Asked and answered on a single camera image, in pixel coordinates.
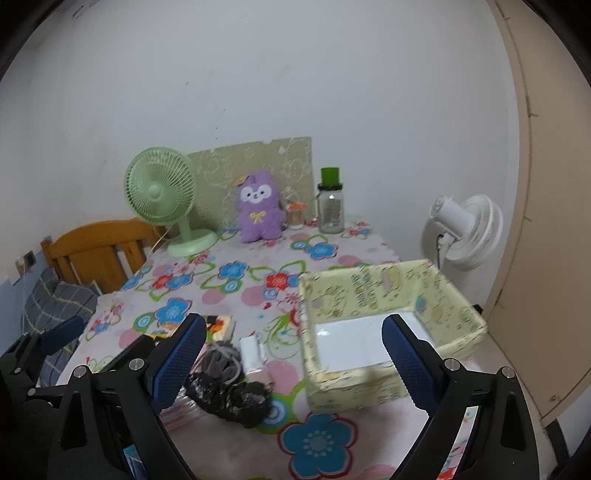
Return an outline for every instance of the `metal screw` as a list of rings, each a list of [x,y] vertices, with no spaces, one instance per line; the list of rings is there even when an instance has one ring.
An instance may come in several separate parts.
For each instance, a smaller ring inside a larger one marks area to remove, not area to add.
[[[507,378],[515,378],[515,370],[513,370],[511,367],[503,367],[501,373]]]
[[[132,370],[139,370],[144,366],[144,359],[143,358],[134,358],[131,362],[129,362],[129,368]]]
[[[445,365],[445,368],[451,370],[452,372],[459,370],[462,366],[462,364],[458,362],[455,358],[448,358],[447,360],[445,360],[445,362],[443,362],[443,364]]]
[[[78,365],[72,373],[76,378],[84,377],[86,375],[86,367],[84,365]]]

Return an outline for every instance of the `white fan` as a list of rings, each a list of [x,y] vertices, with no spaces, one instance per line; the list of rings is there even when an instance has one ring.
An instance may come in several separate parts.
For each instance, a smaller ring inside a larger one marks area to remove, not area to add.
[[[441,195],[430,217],[446,231],[437,239],[439,268],[449,260],[458,270],[472,270],[492,253],[501,239],[503,214],[486,195],[474,195],[462,205]]]

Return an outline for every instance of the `plush toy bow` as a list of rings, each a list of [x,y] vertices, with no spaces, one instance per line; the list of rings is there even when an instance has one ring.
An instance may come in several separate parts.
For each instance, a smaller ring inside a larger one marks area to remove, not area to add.
[[[267,214],[265,210],[261,210],[260,212],[252,212],[248,217],[252,218],[252,223],[262,223],[262,218]]]

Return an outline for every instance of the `purple stuffed animal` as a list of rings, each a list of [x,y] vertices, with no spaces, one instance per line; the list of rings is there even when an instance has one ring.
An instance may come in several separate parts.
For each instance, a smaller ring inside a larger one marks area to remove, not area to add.
[[[236,223],[244,243],[281,237],[285,212],[279,207],[279,188],[268,170],[251,173],[238,187]]]

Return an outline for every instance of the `orange lid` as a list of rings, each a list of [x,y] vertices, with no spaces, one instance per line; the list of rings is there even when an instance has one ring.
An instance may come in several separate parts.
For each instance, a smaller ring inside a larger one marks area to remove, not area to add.
[[[288,204],[287,209],[288,210],[302,210],[306,207],[307,207],[307,205],[305,203],[292,202],[292,203]]]

